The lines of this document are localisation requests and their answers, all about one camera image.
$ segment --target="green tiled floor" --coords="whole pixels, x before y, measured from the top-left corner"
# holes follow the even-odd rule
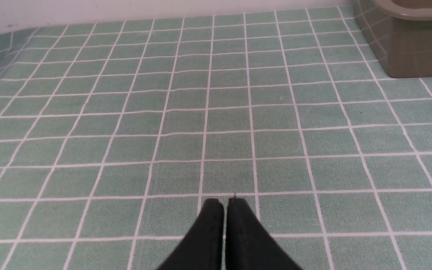
[[[236,192],[305,269],[432,269],[432,78],[351,7],[0,35],[0,269],[154,269]]]

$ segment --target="white wall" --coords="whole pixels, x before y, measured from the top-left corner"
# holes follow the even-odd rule
[[[346,5],[351,0],[0,0],[0,33],[36,26]]]

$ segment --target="grid pattern floor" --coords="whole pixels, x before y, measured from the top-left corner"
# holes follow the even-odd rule
[[[432,269],[432,78],[350,6],[0,35],[0,269],[153,269],[234,193],[305,269]]]

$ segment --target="white grout line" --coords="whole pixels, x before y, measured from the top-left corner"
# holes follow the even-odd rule
[[[178,44],[176,46],[176,56],[174,58],[173,69],[172,69],[171,77],[169,79],[168,90],[170,90],[171,86],[173,85],[173,79],[174,79],[174,74],[175,74],[175,70],[176,70],[176,62],[178,61],[177,55],[178,55],[178,51],[180,49],[181,38],[183,36],[183,25],[185,25],[185,19],[184,18],[182,19],[182,23],[181,23],[180,37],[178,40]],[[151,186],[151,178],[153,176],[153,166],[154,166],[154,163],[156,161],[156,154],[158,153],[158,146],[159,146],[159,142],[161,140],[161,133],[163,131],[164,118],[166,116],[166,110],[168,108],[168,101],[170,99],[170,93],[171,92],[168,91],[168,93],[166,94],[166,100],[165,100],[164,108],[163,108],[163,115],[161,116],[161,123],[159,124],[159,131],[158,131],[158,136],[156,138],[156,144],[154,145],[153,157],[151,158],[151,162],[149,163],[148,179],[146,181],[146,188],[144,189],[144,197],[142,198],[141,208],[139,209],[139,215],[138,215],[138,221],[136,224],[136,229],[134,230],[134,238],[133,238],[132,244],[131,244],[129,260],[127,262],[127,270],[131,270],[132,261],[134,260],[134,250],[136,249],[137,237],[139,236],[139,229],[141,228],[141,223],[143,220],[144,207],[146,206],[146,200],[148,198],[149,188]]]
[[[354,38],[353,34],[352,34],[352,33],[349,33],[349,34],[351,35],[351,37],[353,38],[353,40],[356,41],[356,39]],[[361,51],[361,49],[360,49],[359,47],[358,47],[358,50],[360,51],[360,54],[361,54],[363,60],[366,60],[366,58],[365,58],[363,52]],[[374,81],[376,82],[377,86],[379,87],[379,90],[381,91],[382,96],[384,97],[386,103],[388,104],[389,109],[391,110],[391,113],[393,113],[394,118],[396,119],[398,125],[401,127],[401,129],[402,129],[402,131],[403,131],[403,135],[404,135],[404,137],[406,137],[406,140],[408,141],[408,143],[409,143],[411,149],[413,149],[413,152],[415,152],[415,157],[416,157],[416,159],[418,160],[418,163],[420,164],[421,168],[422,168],[423,171],[425,172],[425,175],[427,176],[427,180],[430,182],[431,187],[432,187],[432,176],[430,175],[430,173],[429,173],[427,167],[425,166],[425,163],[422,161],[422,159],[421,159],[421,155],[420,155],[420,152],[419,152],[418,149],[416,149],[416,147],[414,146],[413,141],[412,141],[411,138],[409,137],[408,132],[406,131],[405,126],[403,125],[403,123],[401,123],[401,120],[399,119],[398,115],[396,114],[396,112],[395,112],[393,106],[391,105],[391,102],[389,102],[389,99],[388,99],[388,97],[386,96],[386,93],[384,92],[384,89],[381,87],[381,84],[379,83],[379,81],[376,80],[376,75],[374,74],[373,70],[371,69],[371,66],[369,65],[369,63],[366,63],[366,66],[367,66],[367,68],[369,69],[372,78],[374,79]]]
[[[124,27],[125,27],[125,24],[126,24],[126,22],[123,22],[123,24],[122,24],[122,26],[121,26],[121,31],[123,31],[123,29],[124,29]],[[153,29],[153,26],[154,26],[154,20],[153,20],[153,23],[151,24],[151,29]],[[116,41],[115,41],[115,44],[116,44],[117,41],[119,40],[120,36],[121,36],[121,32],[120,32],[120,34],[118,35],[118,37],[117,37],[117,39],[116,39]],[[145,43],[145,45],[144,45],[143,53],[146,51],[147,43],[148,43],[150,37],[151,37],[151,32],[149,32],[148,38],[147,38],[146,43]],[[113,49],[114,49],[114,47],[111,49],[111,51],[110,51],[110,53],[109,53],[109,55],[108,55],[108,59],[109,59],[111,53],[113,52]],[[110,136],[110,139],[109,139],[108,145],[106,146],[106,151],[105,151],[105,153],[104,153],[104,155],[103,155],[103,160],[102,160],[103,164],[106,162],[106,158],[108,157],[108,154],[109,154],[109,152],[110,152],[111,145],[113,144],[113,140],[114,140],[114,138],[116,137],[116,133],[117,133],[118,130],[119,130],[119,126],[120,126],[120,124],[121,124],[121,120],[122,120],[122,118],[123,118],[123,112],[125,111],[126,106],[127,106],[127,104],[128,104],[129,97],[131,96],[131,89],[132,89],[133,86],[134,86],[134,82],[136,81],[136,78],[137,78],[137,75],[138,75],[138,72],[139,72],[139,69],[140,69],[140,68],[141,68],[141,61],[138,63],[138,67],[136,68],[136,72],[134,73],[134,76],[133,76],[133,79],[132,79],[131,85],[130,85],[128,91],[127,91],[126,98],[125,98],[125,101],[124,101],[123,107],[122,107],[122,109],[121,109],[121,113],[119,114],[118,122],[116,123],[116,127],[114,128],[113,133],[112,133],[112,135]],[[71,258],[72,258],[72,255],[73,255],[73,253],[74,253],[74,249],[76,248],[77,239],[78,239],[79,236],[81,235],[81,231],[82,231],[82,229],[83,229],[83,224],[84,224],[84,219],[86,218],[87,212],[88,212],[88,210],[89,210],[89,205],[91,204],[91,200],[93,199],[94,193],[96,192],[96,188],[98,187],[99,180],[101,179],[101,175],[102,175],[102,173],[103,173],[103,169],[104,169],[104,165],[103,165],[103,164],[99,167],[98,175],[97,175],[96,180],[95,180],[95,182],[94,182],[94,184],[93,184],[93,188],[91,188],[91,192],[90,192],[90,194],[89,194],[88,200],[86,201],[86,204],[85,204],[84,210],[83,210],[83,212],[82,212],[81,219],[79,220],[79,224],[78,224],[78,227],[77,227],[76,235],[74,236],[75,241],[73,241],[73,243],[71,244],[70,250],[69,250],[69,252],[67,253],[66,261],[65,261],[64,266],[63,266],[63,269],[64,269],[64,270],[67,269],[67,268],[69,267],[69,263],[71,262]]]
[[[278,15],[276,14],[276,11],[274,12],[274,16],[275,16],[276,22],[277,22],[278,21]],[[276,26],[277,26],[278,34],[281,33],[278,23],[276,23]],[[283,39],[281,38],[281,36],[279,37],[279,45],[281,46],[281,50],[284,50]],[[300,118],[300,114],[298,111],[298,106],[296,105],[296,98],[294,95],[293,86],[291,84],[290,70],[287,67],[288,61],[286,60],[286,54],[284,52],[283,52],[283,61],[284,61],[284,65],[286,66],[286,77],[288,78],[288,84],[290,85],[289,90],[291,92],[290,93],[291,99],[293,100],[293,107],[294,107],[294,111],[295,111],[295,115],[296,115],[296,122],[297,122],[296,124],[298,125],[298,130],[300,131],[301,145],[303,147],[303,153],[305,156],[307,173],[309,175],[310,182],[311,182],[311,189],[312,189],[311,194],[313,195],[313,198],[314,198],[314,203],[315,203],[316,211],[318,214],[318,221],[319,221],[319,225],[321,227],[322,237],[323,237],[323,241],[324,241],[324,249],[326,251],[326,256],[328,258],[329,269],[334,270],[333,256],[331,255],[331,249],[329,247],[329,239],[328,239],[327,232],[326,232],[326,226],[324,225],[323,213],[321,211],[321,205],[319,203],[317,188],[316,188],[316,184],[314,182],[314,176],[313,176],[312,170],[311,170],[311,163],[310,163],[310,159],[309,159],[309,155],[308,155],[308,149],[306,147],[305,135],[303,134],[303,131],[302,131],[301,118]]]
[[[244,48],[246,53],[246,83],[247,83],[247,101],[249,103],[249,125],[250,125],[250,135],[251,135],[251,155],[252,155],[252,176],[254,179],[254,208],[256,210],[256,218],[261,220],[261,212],[259,207],[259,192],[258,192],[258,173],[256,165],[256,147],[254,143],[254,124],[252,115],[252,102],[251,102],[251,81],[249,75],[249,56],[248,56],[248,34],[247,34],[247,24],[246,24],[246,14],[243,13],[244,22]]]
[[[310,20],[311,28],[313,29],[313,32],[314,32],[314,28],[312,26],[311,19],[310,19],[310,14],[309,14],[309,12],[308,12],[307,9],[306,9],[306,13],[307,13],[307,17]],[[316,36],[316,34],[314,35],[314,37],[316,38],[316,42],[317,42],[317,44],[319,46],[320,45],[319,38]],[[376,185],[374,184],[374,181],[372,179],[371,173],[370,173],[370,171],[368,169],[368,166],[366,164],[365,157],[363,156],[363,152],[361,150],[361,145],[359,144],[358,138],[356,137],[356,135],[354,133],[353,127],[351,126],[351,120],[350,120],[350,118],[349,118],[349,116],[348,116],[348,114],[347,114],[347,112],[346,112],[343,104],[341,103],[342,102],[341,101],[341,96],[339,95],[339,92],[338,92],[338,89],[336,87],[336,83],[333,80],[333,76],[331,74],[331,71],[329,70],[329,65],[326,63],[326,57],[324,56],[322,48],[319,48],[319,52],[321,53],[322,60],[323,60],[323,62],[325,64],[325,66],[326,66],[326,71],[328,72],[329,78],[331,80],[331,84],[333,85],[333,89],[334,89],[334,92],[336,94],[336,97],[337,97],[338,101],[340,102],[341,110],[343,111],[343,114],[344,114],[344,116],[346,118],[346,121],[348,122],[349,132],[351,133],[351,136],[352,136],[352,138],[354,140],[354,143],[356,145],[356,149],[358,149],[358,153],[360,154],[360,158],[361,158],[361,162],[362,162],[363,168],[364,168],[364,170],[366,172],[366,175],[367,175],[367,178],[368,178],[368,180],[370,182],[371,188],[374,190],[374,198],[375,198],[376,203],[378,205],[378,208],[379,208],[379,210],[381,212],[382,218],[384,219],[386,228],[388,229],[388,232],[389,232],[389,235],[390,235],[390,238],[391,238],[391,242],[393,244],[394,250],[395,250],[396,255],[398,257],[399,263],[401,265],[401,268],[403,270],[406,270],[406,264],[404,263],[403,255],[401,254],[401,251],[399,250],[398,243],[397,243],[396,238],[395,238],[395,236],[393,234],[393,229],[391,228],[391,223],[389,222],[389,218],[386,215],[386,211],[384,210],[383,204],[381,203],[381,199],[379,198],[379,195],[378,195],[378,193],[376,191]]]
[[[55,44],[58,43],[58,41],[61,39],[63,33],[67,30],[67,28],[68,28],[68,27],[65,27],[64,31],[61,33],[61,36],[60,36],[60,37],[55,41],[55,43],[53,44],[53,46],[54,46]],[[84,44],[89,40],[89,37],[90,37],[90,36],[91,36],[91,35],[89,35],[88,38],[86,38],[86,41],[84,42]],[[80,48],[80,50],[78,51],[78,53],[77,53],[76,56],[74,57],[74,60],[76,60],[76,58],[77,58],[77,56],[79,55],[79,53],[81,52],[82,48],[83,48],[83,47]],[[41,60],[41,63],[43,63],[44,59],[48,56],[48,54],[49,54],[49,51],[46,52],[45,56],[44,56],[43,59]],[[63,75],[63,78],[64,78],[65,75],[67,75],[67,73],[69,72],[70,68],[72,67],[72,64],[73,64],[73,63],[71,63],[71,64],[67,67],[67,69],[66,69],[66,71],[65,71],[65,74]],[[38,68],[39,68],[39,65],[38,65],[38,67],[36,67],[36,69],[34,69],[34,72],[31,74],[30,78],[31,78],[31,77],[32,77],[32,76],[37,72]],[[61,83],[62,83],[62,79],[60,80],[60,82],[59,82],[58,85],[56,86],[56,88],[55,88],[53,94],[55,94],[55,92],[58,90],[58,87],[60,86]],[[23,86],[21,87],[21,89],[20,89],[19,91],[22,91],[23,88],[26,86],[26,84],[27,84],[27,81],[25,82],[25,84],[23,84]],[[51,99],[52,99],[52,97],[50,97],[50,98],[48,99],[48,101],[46,102],[45,106],[43,106],[43,108],[41,109],[41,111],[39,112],[38,115],[41,115],[41,114],[43,113],[43,111],[44,111],[44,110],[46,109],[46,107],[49,105]],[[36,120],[33,122],[33,125],[31,126],[31,128],[28,130],[28,132],[27,132],[26,135],[25,135],[26,138],[27,138],[27,136],[31,133],[32,129],[36,126],[36,123],[38,122],[38,120],[39,120],[39,118],[36,118]],[[76,127],[77,122],[78,122],[78,119],[75,121],[74,126],[73,126],[72,129],[74,129],[74,128]],[[19,147],[21,147],[21,145],[23,144],[23,142],[24,142],[24,141],[22,140],[21,143],[19,143],[19,145],[18,145],[18,147],[16,148],[16,150],[15,150],[13,156],[11,157],[10,163],[13,162],[13,160],[14,160],[16,154],[17,154],[17,151],[18,151]],[[66,144],[66,142],[67,142],[67,138],[65,138],[65,139],[63,140],[63,142],[62,142],[62,144],[61,144],[61,147],[60,147],[59,154],[58,154],[58,156],[56,157],[56,159],[55,159],[55,161],[54,161],[54,163],[53,163],[53,166],[54,166],[55,164],[57,164],[57,162],[58,162],[58,160],[59,160],[59,158],[60,158],[60,156],[61,156],[61,154],[62,154],[62,151],[63,151],[63,149],[65,148],[65,144]],[[44,191],[46,185],[48,184],[48,181],[50,180],[50,177],[51,177],[53,171],[54,171],[54,167],[49,171],[48,175],[46,176],[46,179],[44,180],[43,185],[41,186],[41,189],[39,190],[39,193],[38,193],[38,195],[37,195],[37,197],[36,197],[37,199],[41,198],[41,196],[42,196],[42,194],[43,194],[43,191]],[[34,209],[36,208],[36,204],[37,204],[37,203],[38,203],[38,201],[35,200],[35,201],[33,202],[33,204],[31,205],[31,208],[29,209],[29,211],[28,211],[28,213],[27,213],[27,215],[26,215],[26,218],[24,219],[24,222],[22,223],[21,229],[19,230],[19,233],[18,233],[18,236],[17,236],[17,241],[20,240],[20,239],[22,238],[23,233],[24,233],[24,229],[26,228],[26,225],[27,225],[28,222],[29,222],[29,218],[31,217],[31,214],[33,213]],[[11,260],[11,257],[12,257],[12,255],[13,255],[13,253],[14,253],[14,250],[16,249],[17,244],[18,244],[17,241],[14,242],[14,244],[12,245],[12,247],[11,247],[9,253],[7,254],[7,257],[6,257],[6,259],[5,259],[4,263],[3,263],[3,265],[1,266],[1,270],[5,270],[5,268],[7,267],[8,263],[9,263],[9,261]]]
[[[215,36],[215,16],[213,15],[213,22],[211,28],[211,47],[209,51],[209,72],[208,72],[208,84],[206,89],[206,105],[204,109],[204,129],[202,133],[202,154],[201,154],[201,163],[199,165],[199,196],[198,196],[198,209],[197,214],[201,211],[201,201],[203,194],[203,181],[204,181],[204,159],[206,157],[206,137],[208,131],[208,114],[209,114],[209,89],[211,88],[211,68],[213,65],[213,44],[214,44],[214,36]]]

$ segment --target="plastic container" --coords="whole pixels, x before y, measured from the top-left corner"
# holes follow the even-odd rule
[[[432,0],[355,0],[354,16],[389,76],[432,77]]]

